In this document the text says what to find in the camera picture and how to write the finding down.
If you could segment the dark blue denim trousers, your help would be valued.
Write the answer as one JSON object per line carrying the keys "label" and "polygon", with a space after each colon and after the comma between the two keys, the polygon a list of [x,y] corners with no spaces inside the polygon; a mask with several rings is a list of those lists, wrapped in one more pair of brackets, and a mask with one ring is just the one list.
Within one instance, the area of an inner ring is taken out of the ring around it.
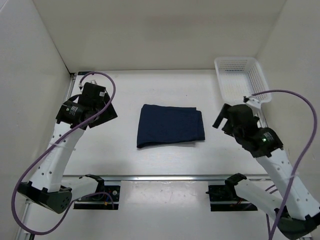
{"label": "dark blue denim trousers", "polygon": [[204,141],[203,116],[196,107],[144,104],[140,111],[136,147]]}

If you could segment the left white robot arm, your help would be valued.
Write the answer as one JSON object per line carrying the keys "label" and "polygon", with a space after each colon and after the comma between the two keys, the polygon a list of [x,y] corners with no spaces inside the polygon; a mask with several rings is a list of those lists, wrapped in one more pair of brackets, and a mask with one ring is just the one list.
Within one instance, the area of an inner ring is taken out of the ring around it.
{"label": "left white robot arm", "polygon": [[81,94],[72,96],[60,107],[48,153],[27,182],[19,184],[17,191],[57,214],[63,213],[71,201],[89,195],[100,200],[105,194],[101,177],[86,174],[75,181],[64,181],[63,174],[75,146],[87,128],[104,124],[117,117],[112,105],[100,116],[76,128],[81,122],[102,110],[110,97],[105,87],[87,82]]}

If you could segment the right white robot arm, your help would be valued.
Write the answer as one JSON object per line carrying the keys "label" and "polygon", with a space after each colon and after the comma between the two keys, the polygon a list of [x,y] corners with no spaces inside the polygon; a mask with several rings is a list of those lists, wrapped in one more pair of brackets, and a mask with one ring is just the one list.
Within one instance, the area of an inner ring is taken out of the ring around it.
{"label": "right white robot arm", "polygon": [[320,203],[293,172],[276,132],[269,127],[258,126],[259,117],[254,108],[260,107],[260,102],[252,97],[246,97],[242,104],[225,103],[213,128],[217,129],[226,119],[222,131],[233,137],[264,168],[281,198],[257,187],[241,173],[225,180],[224,193],[230,200],[248,200],[272,218],[286,238],[297,240],[319,226]]}

